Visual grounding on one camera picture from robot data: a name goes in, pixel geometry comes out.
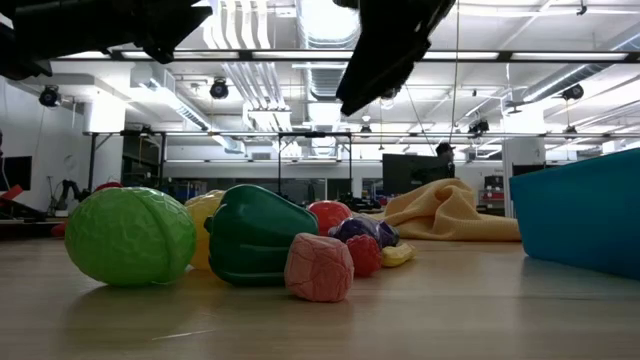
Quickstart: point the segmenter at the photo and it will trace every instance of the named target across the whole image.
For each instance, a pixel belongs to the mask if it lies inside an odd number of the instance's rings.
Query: wooden table
[[[640,282],[525,257],[519,244],[415,242],[348,301],[89,279],[59,240],[0,242],[0,359],[639,359]]]

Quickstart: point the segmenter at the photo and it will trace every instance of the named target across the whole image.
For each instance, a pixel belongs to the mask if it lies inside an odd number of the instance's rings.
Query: purple plastic grapes
[[[396,229],[384,221],[377,221],[368,217],[348,218],[339,226],[329,230],[329,236],[344,243],[354,236],[369,235],[376,239],[380,249],[387,246],[396,246],[400,236]]]

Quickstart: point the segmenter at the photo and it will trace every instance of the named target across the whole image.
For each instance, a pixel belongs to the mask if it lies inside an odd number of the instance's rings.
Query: yellow towel
[[[403,239],[520,240],[516,220],[478,214],[475,192],[458,179],[434,181],[393,199],[384,220]]]

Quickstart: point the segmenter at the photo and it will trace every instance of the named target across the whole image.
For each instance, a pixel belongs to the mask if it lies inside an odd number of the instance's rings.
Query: green plastic pepper
[[[205,227],[211,270],[240,286],[284,285],[293,239],[318,233],[315,215],[255,185],[229,189]]]

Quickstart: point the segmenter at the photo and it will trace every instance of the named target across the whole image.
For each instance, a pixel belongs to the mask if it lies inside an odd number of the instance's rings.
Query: blue plastic bin
[[[640,279],[640,149],[510,184],[529,256]]]

